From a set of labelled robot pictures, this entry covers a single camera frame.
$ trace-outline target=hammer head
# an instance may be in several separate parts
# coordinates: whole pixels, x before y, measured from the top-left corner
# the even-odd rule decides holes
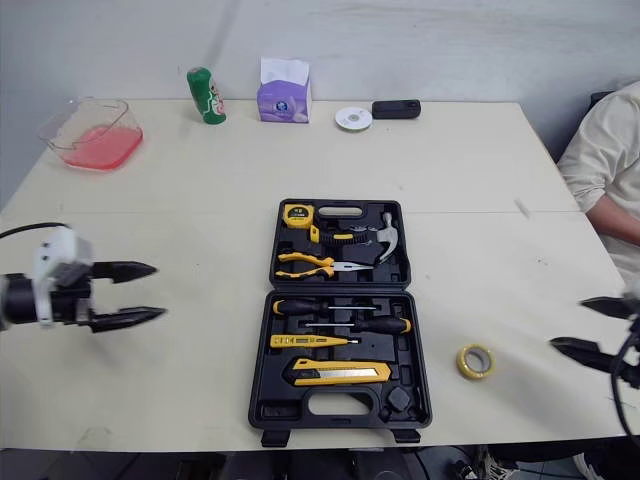
[[[380,260],[378,261],[379,264],[387,261],[387,259],[391,256],[393,251],[396,249],[396,246],[398,245],[398,230],[396,230],[395,227],[391,225],[391,214],[389,212],[383,213],[382,219],[384,220],[385,228],[376,232],[376,238],[379,243],[388,243],[389,246],[387,247],[387,250],[380,256]]]

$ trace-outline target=beige sleeve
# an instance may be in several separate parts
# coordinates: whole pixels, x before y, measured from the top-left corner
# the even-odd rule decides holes
[[[580,209],[588,212],[616,175],[639,156],[638,99],[628,94],[612,94],[582,120],[558,168]]]

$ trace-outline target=robotic arm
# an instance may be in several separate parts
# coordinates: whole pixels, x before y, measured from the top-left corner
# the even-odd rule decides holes
[[[25,229],[5,232],[0,238]],[[93,262],[89,242],[67,226],[57,226],[38,248],[33,271],[31,279],[23,273],[0,275],[0,331],[11,324],[38,322],[51,326],[59,322],[86,325],[98,333],[131,327],[166,311],[132,307],[114,313],[96,313],[91,305],[92,279],[128,282],[151,275],[156,269],[139,262]]]
[[[618,389],[618,378],[627,382],[632,388],[640,388],[640,362],[631,365],[624,360],[630,349],[633,348],[636,352],[640,352],[640,283],[621,298],[596,297],[580,303],[604,315],[626,319],[631,322],[630,334],[617,355],[603,353],[596,342],[579,338],[558,337],[550,340],[549,343],[562,354],[582,365],[611,375],[611,391],[618,419],[630,440],[640,448],[640,440],[631,432],[631,428],[625,418]]]

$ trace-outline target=purple tissue box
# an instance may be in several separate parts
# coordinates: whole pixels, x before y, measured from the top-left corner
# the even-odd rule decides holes
[[[258,111],[263,122],[309,123],[311,90],[305,85],[274,80],[258,89]]]

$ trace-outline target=white tissue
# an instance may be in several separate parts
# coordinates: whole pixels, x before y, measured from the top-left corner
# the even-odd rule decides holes
[[[275,80],[306,85],[309,79],[309,64],[302,60],[280,58],[260,59],[260,82],[264,85]]]

